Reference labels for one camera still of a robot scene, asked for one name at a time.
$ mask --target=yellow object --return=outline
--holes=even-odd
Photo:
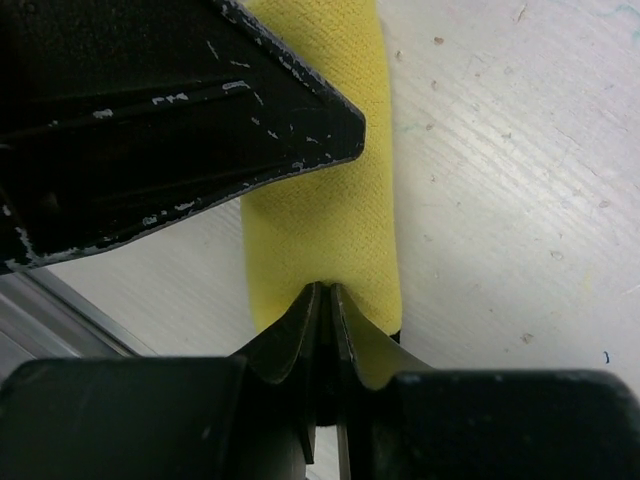
[[[249,9],[366,116],[355,162],[242,198],[251,309],[258,330],[300,290],[342,283],[387,334],[402,302],[393,222],[391,94],[375,0],[258,0]]]

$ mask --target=white table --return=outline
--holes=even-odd
[[[438,368],[597,368],[640,392],[640,0],[379,7],[403,345]],[[199,355],[254,334],[243,268],[231,202],[51,270],[157,353]]]

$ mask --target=table surface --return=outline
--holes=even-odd
[[[378,3],[405,348],[640,392],[640,0]],[[159,354],[227,354],[254,335],[241,235],[233,201],[51,270]]]

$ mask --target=yellow cloth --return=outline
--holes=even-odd
[[[307,283],[342,283],[387,334],[402,305],[392,193],[391,98],[375,0],[258,0],[249,9],[360,108],[364,154],[242,198],[251,309],[258,330]]]

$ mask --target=scratched white surface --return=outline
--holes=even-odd
[[[438,368],[605,369],[640,393],[640,0],[379,8],[404,346]],[[51,269],[161,354],[253,335],[236,202]],[[326,438],[314,471],[335,478]]]

